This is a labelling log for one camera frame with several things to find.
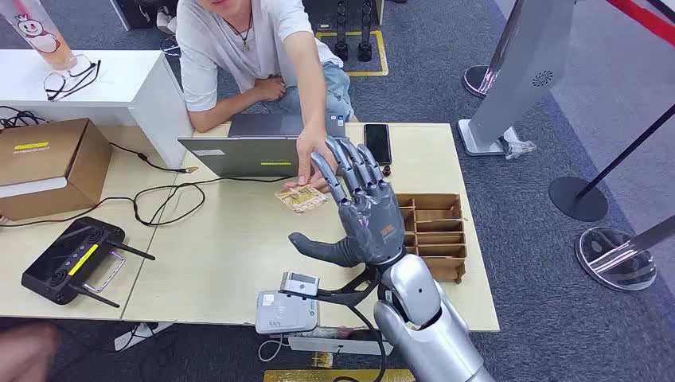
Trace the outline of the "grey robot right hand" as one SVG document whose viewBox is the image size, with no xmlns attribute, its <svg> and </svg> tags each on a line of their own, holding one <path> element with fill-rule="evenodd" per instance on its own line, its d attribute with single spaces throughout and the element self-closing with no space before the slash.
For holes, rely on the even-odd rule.
<svg viewBox="0 0 675 382">
<path fill-rule="evenodd" d="M 327 136 L 325 144 L 341 169 L 346 187 L 322 154 L 313 152 L 310 160 L 329 187 L 345 237 L 325 243 L 293 232 L 289 241 L 301 254 L 340 267 L 397 260 L 405 254 L 404 221 L 396 195 L 373 154 L 365 145 L 355 146 L 343 138 Z"/>
</svg>

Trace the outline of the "person's right hand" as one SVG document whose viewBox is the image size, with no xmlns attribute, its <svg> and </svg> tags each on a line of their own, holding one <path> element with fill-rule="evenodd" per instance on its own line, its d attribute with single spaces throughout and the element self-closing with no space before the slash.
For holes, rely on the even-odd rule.
<svg viewBox="0 0 675 382">
<path fill-rule="evenodd" d="M 254 91 L 260 102 L 275 101 L 285 95 L 286 85 L 280 76 L 255 79 Z"/>
</svg>

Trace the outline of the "person's left hand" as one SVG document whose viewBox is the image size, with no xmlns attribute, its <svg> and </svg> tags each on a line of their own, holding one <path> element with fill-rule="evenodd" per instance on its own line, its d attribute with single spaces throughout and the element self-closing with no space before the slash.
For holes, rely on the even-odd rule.
<svg viewBox="0 0 675 382">
<path fill-rule="evenodd" d="M 333 173 L 336 173 L 338 164 L 333 153 L 329 150 L 325 142 L 326 131 L 321 128 L 306 127 L 299 135 L 296 148 L 298 153 L 298 176 L 295 180 L 286 182 L 283 190 L 296 188 L 302 185 L 311 185 L 316 190 L 327 193 L 329 186 L 322 176 L 320 170 L 314 170 L 310 155 L 313 152 L 319 153 L 329 164 Z"/>
</svg>

